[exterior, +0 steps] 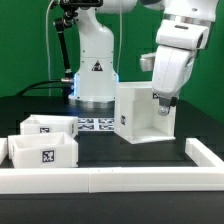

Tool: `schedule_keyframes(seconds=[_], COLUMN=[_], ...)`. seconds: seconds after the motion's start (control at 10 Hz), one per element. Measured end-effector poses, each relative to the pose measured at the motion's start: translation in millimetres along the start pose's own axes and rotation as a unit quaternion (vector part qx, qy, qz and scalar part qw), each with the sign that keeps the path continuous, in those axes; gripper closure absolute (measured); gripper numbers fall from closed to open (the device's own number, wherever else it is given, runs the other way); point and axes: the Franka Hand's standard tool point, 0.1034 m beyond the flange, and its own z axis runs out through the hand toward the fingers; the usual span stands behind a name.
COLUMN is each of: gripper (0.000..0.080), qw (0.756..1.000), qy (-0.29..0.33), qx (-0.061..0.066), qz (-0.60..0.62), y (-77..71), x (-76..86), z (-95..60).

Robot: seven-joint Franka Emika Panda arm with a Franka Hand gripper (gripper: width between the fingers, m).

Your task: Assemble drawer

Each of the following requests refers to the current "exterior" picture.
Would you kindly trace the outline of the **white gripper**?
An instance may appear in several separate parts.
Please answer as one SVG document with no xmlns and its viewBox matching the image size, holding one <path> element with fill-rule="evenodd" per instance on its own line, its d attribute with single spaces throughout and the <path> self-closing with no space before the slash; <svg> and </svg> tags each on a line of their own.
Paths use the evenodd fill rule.
<svg viewBox="0 0 224 224">
<path fill-rule="evenodd" d="M 158 48 L 152 77 L 153 92 L 160 96 L 160 115 L 169 114 L 169 99 L 177 97 L 189 80 L 197 53 L 205 48 L 208 36 L 206 26 L 162 21 L 156 36 Z"/>
</svg>

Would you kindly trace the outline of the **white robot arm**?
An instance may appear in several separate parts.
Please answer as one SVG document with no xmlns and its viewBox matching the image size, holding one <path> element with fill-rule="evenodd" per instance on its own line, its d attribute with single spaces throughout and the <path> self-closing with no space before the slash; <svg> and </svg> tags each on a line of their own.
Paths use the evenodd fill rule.
<svg viewBox="0 0 224 224">
<path fill-rule="evenodd" d="M 115 78 L 99 80 L 106 84 L 99 92 L 90 90 L 87 79 L 94 71 L 111 70 L 113 35 L 96 19 L 96 14 L 129 12 L 137 3 L 161 10 L 163 19 L 157 31 L 158 48 L 152 76 L 152 89 L 159 96 L 159 113 L 169 114 L 173 101 L 189 80 L 195 57 L 207 46 L 220 0 L 69 0 L 80 34 L 80 66 L 77 95 L 83 101 L 110 101 L 115 96 Z"/>
</svg>

